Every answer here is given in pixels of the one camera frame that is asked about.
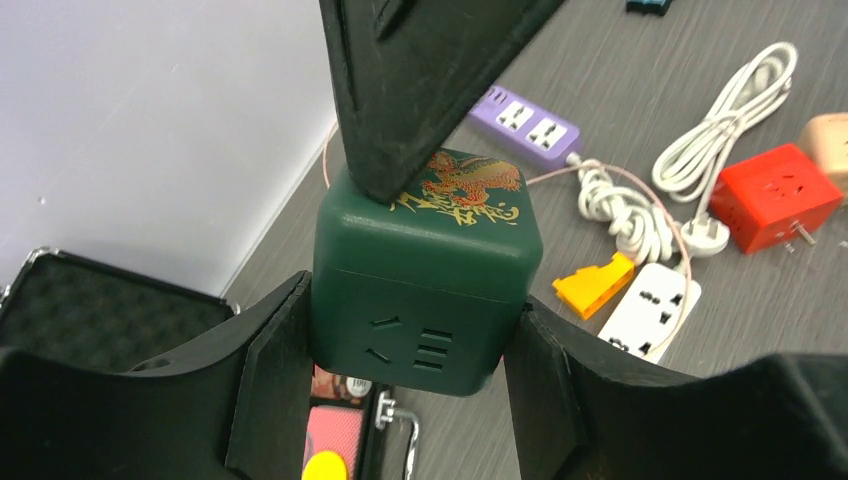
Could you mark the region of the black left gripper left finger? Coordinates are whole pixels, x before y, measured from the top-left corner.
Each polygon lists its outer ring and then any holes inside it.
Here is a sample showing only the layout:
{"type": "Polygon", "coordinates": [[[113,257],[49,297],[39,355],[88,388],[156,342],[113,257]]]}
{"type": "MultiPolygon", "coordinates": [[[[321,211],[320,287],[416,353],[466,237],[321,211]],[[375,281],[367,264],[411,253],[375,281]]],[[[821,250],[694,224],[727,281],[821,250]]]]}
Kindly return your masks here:
{"type": "Polygon", "coordinates": [[[126,373],[1,352],[5,479],[296,479],[311,276],[126,373]]]}

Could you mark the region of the dark green cube socket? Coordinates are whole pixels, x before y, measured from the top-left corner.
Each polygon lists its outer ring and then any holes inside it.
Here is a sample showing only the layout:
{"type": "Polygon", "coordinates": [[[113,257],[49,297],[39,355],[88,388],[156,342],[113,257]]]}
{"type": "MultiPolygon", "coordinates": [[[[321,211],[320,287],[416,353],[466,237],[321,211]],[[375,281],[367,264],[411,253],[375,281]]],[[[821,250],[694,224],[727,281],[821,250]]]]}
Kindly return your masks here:
{"type": "Polygon", "coordinates": [[[348,377],[473,395],[500,361],[542,256],[511,163],[442,149],[388,204],[343,173],[317,215],[312,357],[348,377]]]}

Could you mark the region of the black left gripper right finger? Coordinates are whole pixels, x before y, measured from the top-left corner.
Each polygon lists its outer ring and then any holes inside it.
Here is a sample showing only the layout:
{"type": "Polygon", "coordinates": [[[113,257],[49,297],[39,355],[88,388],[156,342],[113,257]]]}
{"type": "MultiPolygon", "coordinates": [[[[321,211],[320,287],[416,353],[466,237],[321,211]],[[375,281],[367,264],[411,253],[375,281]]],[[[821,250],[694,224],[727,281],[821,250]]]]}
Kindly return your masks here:
{"type": "Polygon", "coordinates": [[[847,360],[777,353],[699,379],[529,299],[505,352],[525,479],[843,479],[847,360]]]}

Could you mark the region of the red cube socket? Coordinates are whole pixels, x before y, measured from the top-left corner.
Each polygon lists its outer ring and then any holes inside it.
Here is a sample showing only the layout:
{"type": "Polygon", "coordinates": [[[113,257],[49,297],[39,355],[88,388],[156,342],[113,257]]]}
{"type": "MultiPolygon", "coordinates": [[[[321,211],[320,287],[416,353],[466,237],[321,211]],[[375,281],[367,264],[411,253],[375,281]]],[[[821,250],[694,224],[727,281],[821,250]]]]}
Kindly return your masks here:
{"type": "Polygon", "coordinates": [[[821,227],[844,195],[794,144],[724,168],[709,211],[730,229],[745,254],[788,242],[821,227]]]}

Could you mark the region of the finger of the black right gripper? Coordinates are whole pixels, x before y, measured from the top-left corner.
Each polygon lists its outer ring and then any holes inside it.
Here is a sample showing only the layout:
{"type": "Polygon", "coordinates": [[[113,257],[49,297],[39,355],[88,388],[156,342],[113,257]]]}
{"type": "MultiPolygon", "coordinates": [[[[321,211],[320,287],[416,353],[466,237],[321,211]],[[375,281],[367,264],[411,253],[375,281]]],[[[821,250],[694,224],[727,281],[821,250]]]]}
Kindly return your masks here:
{"type": "Polygon", "coordinates": [[[395,200],[560,0],[321,0],[350,176],[395,200]]]}

